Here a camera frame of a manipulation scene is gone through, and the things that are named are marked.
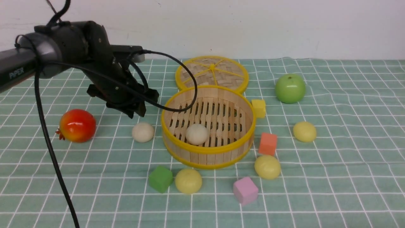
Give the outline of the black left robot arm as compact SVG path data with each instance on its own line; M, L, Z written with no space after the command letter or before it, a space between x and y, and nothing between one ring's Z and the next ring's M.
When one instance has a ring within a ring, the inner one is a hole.
M145 101L157 102L159 93L130 73L131 63L144 61L141 46L111 45L104 26L93 21L63 22L53 27L36 26L34 32L15 40L15 47L1 51L1 92L20 84L40 70L49 79L69 68L81 69L91 81L90 97L106 102L107 108L133 118L146 113Z

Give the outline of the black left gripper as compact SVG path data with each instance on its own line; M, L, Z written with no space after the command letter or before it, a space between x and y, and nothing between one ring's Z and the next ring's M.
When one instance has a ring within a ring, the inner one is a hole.
M142 98L130 93L122 87L126 85L139 94L158 101L158 91L148 87L145 76L139 67L135 67L142 83L138 83L130 73L131 60L116 60L109 43L107 32L96 22L86 22L83 32L87 41L89 62L86 64L85 75L98 90L97 97L103 98L109 108L115 108L126 114L130 119L137 114L144 117L146 105Z

